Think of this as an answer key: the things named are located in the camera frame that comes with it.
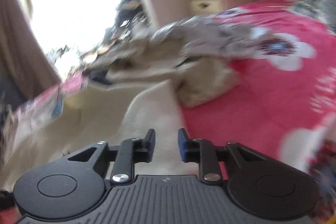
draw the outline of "dresser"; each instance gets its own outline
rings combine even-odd
[[[224,12],[231,8],[253,2],[254,0],[187,0],[189,13],[195,15],[211,15]]]

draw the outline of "pink bedspread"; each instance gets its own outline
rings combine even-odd
[[[210,139],[216,145],[237,141],[291,161],[297,156],[292,155],[296,153],[292,147],[300,149],[302,140],[314,138],[315,130],[334,111],[336,37],[325,25],[286,11],[290,4],[289,0],[264,0],[214,17],[224,23],[269,28],[289,37],[290,43],[269,42],[270,52],[262,59],[233,62],[241,76],[239,86],[209,103],[183,110],[192,137]]]

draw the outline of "curtain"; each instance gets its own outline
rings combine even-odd
[[[0,0],[0,60],[27,99],[60,82],[40,49],[18,0]]]

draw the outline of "beige cloth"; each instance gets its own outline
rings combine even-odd
[[[179,102],[195,107],[227,92],[239,82],[238,74],[218,57],[183,57],[183,40],[151,44],[134,39],[113,47],[91,69],[108,69],[112,83],[171,80]]]
[[[119,145],[129,138],[143,138],[149,128],[156,131],[150,164],[135,165],[136,174],[197,174],[198,165],[183,163],[177,143],[183,127],[171,83],[89,84],[64,99],[62,114],[50,122],[48,104],[21,117],[14,145],[0,168],[0,189],[11,191],[28,169],[56,160],[101,140]]]
[[[0,0],[0,60],[27,99],[60,82],[22,13],[18,0]]]

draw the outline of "pink object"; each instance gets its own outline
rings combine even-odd
[[[251,23],[294,35],[304,42],[301,45],[313,47],[315,56],[302,54],[302,68],[295,71],[281,70],[265,56],[233,62],[232,68],[241,76],[239,86],[204,105],[183,109],[191,137],[206,138],[215,145],[237,141],[281,160],[287,137],[302,129],[314,134],[335,110],[336,36],[320,22],[286,11],[290,4],[289,0],[263,0],[214,17],[223,23]]]

